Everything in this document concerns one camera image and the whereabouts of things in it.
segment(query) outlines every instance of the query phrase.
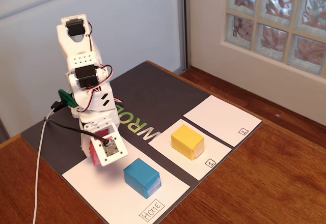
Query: wire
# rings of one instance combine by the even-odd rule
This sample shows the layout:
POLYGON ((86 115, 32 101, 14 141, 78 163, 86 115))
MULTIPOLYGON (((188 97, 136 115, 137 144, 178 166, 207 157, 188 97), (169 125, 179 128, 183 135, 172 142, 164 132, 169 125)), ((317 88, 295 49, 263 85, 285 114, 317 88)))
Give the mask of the wire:
POLYGON ((92 42, 91 42, 91 33, 93 31, 93 27, 92 25, 90 24, 90 22, 88 21, 88 24, 91 26, 91 31, 90 31, 90 35, 89 35, 89 38, 90 38, 90 46, 91 46, 91 51, 93 50, 93 47, 92 47, 92 42))
POLYGON ((92 101, 92 98, 93 98, 93 94, 94 94, 94 90, 91 90, 91 96, 90 96, 90 98, 88 100, 87 106, 83 110, 77 110, 77 112, 83 113, 83 112, 85 112, 88 109, 88 107, 91 104, 91 101, 92 101))
POLYGON ((40 139, 40 145, 39 145, 39 151, 37 154, 37 161, 36 161, 36 175, 35 175, 35 203, 34 203, 34 216, 33 216, 33 224, 36 222, 36 212, 37 212, 37 188, 38 188, 38 180, 39 180, 39 165, 40 165, 40 157, 41 157, 41 149, 43 144, 43 136, 44 136, 44 130, 47 120, 49 119, 50 115, 52 114, 54 108, 50 111, 50 113, 47 115, 46 120, 44 121, 42 133, 41 133, 41 139, 40 139))
POLYGON ((96 134, 94 134, 94 133, 91 133, 91 132, 89 132, 89 131, 84 131, 84 130, 77 129, 77 128, 73 128, 73 127, 69 127, 69 126, 64 126, 64 125, 62 125, 62 124, 60 124, 60 123, 58 123, 58 122, 56 122, 56 121, 54 121, 54 120, 51 120, 51 119, 46 118, 46 117, 44 117, 44 119, 45 119, 45 121, 52 122, 52 123, 56 124, 57 126, 60 126, 60 127, 66 128, 66 129, 68 129, 68 130, 72 130, 72 131, 75 131, 75 132, 79 132, 79 133, 82 133, 82 134, 86 134, 86 135, 88 135, 88 136, 92 136, 92 137, 94 137, 94 138, 96 138, 96 139, 99 139, 99 140, 100 140, 101 142, 103 142, 105 145, 107 145, 107 144, 110 143, 110 140, 108 140, 108 139, 104 139, 104 138, 102 138, 101 136, 98 136, 98 135, 96 135, 96 134))
POLYGON ((110 72, 110 74, 107 76, 107 78, 105 78, 103 81, 101 81, 99 84, 97 84, 97 85, 95 85, 95 86, 92 86, 92 87, 86 87, 86 90, 94 90, 95 88, 100 87, 103 83, 107 82, 107 81, 111 78, 111 76, 113 75, 113 68, 112 68, 111 65, 105 65, 105 66, 101 67, 101 69, 104 69, 104 68, 106 68, 106 67, 110 67, 110 68, 111 68, 111 72, 110 72))
POLYGON ((119 103, 122 103, 122 100, 121 99, 119 99, 119 98, 116 98, 116 97, 113 97, 114 98, 114 101, 115 102, 119 102, 119 103))

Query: white cable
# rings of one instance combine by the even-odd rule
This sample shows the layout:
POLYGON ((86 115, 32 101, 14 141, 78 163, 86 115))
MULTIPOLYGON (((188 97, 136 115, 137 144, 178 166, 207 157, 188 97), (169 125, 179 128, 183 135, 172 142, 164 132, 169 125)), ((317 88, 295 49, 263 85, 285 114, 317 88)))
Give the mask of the white cable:
MULTIPOLYGON (((47 115, 46 119, 49 119, 50 115, 52 114, 54 108, 50 111, 50 113, 47 115)), ((44 136, 44 129, 45 129, 46 121, 44 121, 42 133, 41 133, 41 139, 40 139, 40 146, 39 146, 39 152, 37 154, 37 161, 36 161, 36 175, 35 175, 35 204, 34 204, 34 216, 33 216, 33 224, 36 222, 36 211, 37 211, 37 185, 39 180, 39 165, 40 165, 40 157, 41 157, 41 148, 43 143, 43 136, 44 136)))

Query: yellow cube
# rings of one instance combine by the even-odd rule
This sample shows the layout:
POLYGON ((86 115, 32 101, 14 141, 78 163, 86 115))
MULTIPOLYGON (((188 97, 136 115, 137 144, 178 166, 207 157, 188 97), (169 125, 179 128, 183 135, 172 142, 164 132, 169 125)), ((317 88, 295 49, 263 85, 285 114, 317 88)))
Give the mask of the yellow cube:
POLYGON ((205 149, 203 136, 186 125, 172 133, 171 141, 174 149, 191 160, 196 159, 205 149))

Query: black mat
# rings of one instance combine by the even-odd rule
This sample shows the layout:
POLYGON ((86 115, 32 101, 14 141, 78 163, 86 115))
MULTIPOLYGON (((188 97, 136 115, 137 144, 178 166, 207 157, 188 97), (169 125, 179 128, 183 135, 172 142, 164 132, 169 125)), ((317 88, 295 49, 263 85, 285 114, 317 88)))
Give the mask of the black mat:
MULTIPOLYGON (((119 114, 127 112, 121 117, 122 121, 126 121, 125 124, 120 124, 119 131, 121 136, 171 174, 190 186, 189 190, 155 222, 158 223, 194 190, 211 171, 218 167, 235 148, 183 117, 185 113, 193 109, 210 95, 155 66, 142 63, 112 80, 111 86, 114 95, 123 100, 123 110, 121 110, 119 114), (137 133, 131 131, 128 128, 130 123, 127 122, 129 118, 131 119, 130 123, 136 122, 137 119, 139 119, 140 125, 147 123, 147 125, 137 133, 152 127, 153 130, 151 134, 158 131, 163 132, 179 119, 184 119, 202 132, 227 145, 232 150, 219 164, 213 167, 201 181, 198 181, 148 145, 153 138, 144 140, 145 133, 137 135, 137 133)), ((55 113, 51 118, 62 124, 78 128, 78 121, 71 116, 71 112, 68 108, 55 113)), ((36 151, 39 146, 42 125, 43 122, 40 122, 22 133, 22 137, 36 151)), ((80 148, 80 135, 54 124, 47 125, 44 134, 42 158, 61 176, 67 170, 86 158, 80 148)))

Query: green clip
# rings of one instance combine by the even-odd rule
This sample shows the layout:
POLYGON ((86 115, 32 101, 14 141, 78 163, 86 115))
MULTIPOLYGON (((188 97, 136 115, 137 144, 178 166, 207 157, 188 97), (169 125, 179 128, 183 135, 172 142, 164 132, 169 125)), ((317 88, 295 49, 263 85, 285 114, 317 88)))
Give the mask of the green clip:
POLYGON ((59 93, 61 101, 63 102, 64 105, 69 105, 70 107, 73 107, 73 108, 78 106, 78 104, 76 103, 76 100, 72 97, 71 94, 66 93, 62 89, 59 89, 58 93, 59 93))

